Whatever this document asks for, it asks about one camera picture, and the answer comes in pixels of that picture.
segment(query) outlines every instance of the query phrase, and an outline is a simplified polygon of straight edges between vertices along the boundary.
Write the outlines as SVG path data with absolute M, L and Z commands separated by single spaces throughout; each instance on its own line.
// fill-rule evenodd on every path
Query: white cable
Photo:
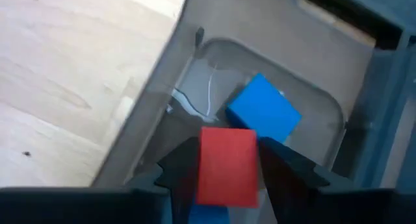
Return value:
M 207 108 L 206 116 L 209 116 L 209 113 L 211 111 L 211 81 L 213 79 L 216 67 L 217 67 L 217 64 L 215 64 L 214 70 L 211 73 L 211 75 L 209 76 L 209 80 L 208 80 L 208 108 Z

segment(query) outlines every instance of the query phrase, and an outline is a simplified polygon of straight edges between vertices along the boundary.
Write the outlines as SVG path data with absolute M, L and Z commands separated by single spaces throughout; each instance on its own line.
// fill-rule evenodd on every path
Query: wooden table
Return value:
M 0 187 L 88 186 L 184 0 L 0 0 Z

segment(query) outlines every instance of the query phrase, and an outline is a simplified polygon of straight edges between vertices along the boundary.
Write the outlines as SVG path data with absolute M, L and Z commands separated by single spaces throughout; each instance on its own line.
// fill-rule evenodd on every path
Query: bin floor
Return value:
M 187 66 L 142 164 L 143 160 L 146 164 L 156 162 L 187 138 L 198 136 L 203 125 L 227 127 L 225 106 L 257 73 L 262 73 L 302 115 L 285 144 L 318 164 L 332 161 L 336 153 L 332 147 L 336 148 L 344 121 L 340 106 L 326 92 L 229 40 L 208 42 Z

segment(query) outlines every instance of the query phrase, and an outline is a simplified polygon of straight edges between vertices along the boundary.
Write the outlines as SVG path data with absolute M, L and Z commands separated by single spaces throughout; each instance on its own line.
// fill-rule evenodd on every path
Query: blue object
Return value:
M 228 208 L 210 205 L 193 205 L 189 224 L 229 224 Z
M 283 143 L 302 117 L 262 74 L 257 74 L 226 115 L 232 127 L 253 129 L 257 137 L 270 137 Z

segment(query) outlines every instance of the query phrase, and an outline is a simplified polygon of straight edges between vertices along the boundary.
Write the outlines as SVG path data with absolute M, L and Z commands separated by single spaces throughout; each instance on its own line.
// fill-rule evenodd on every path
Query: block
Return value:
M 257 207 L 254 131 L 203 127 L 196 204 Z
M 228 208 L 211 205 L 193 205 L 188 224 L 229 224 Z
M 228 105 L 226 116 L 232 127 L 255 130 L 257 137 L 283 143 L 301 119 L 288 100 L 257 74 Z

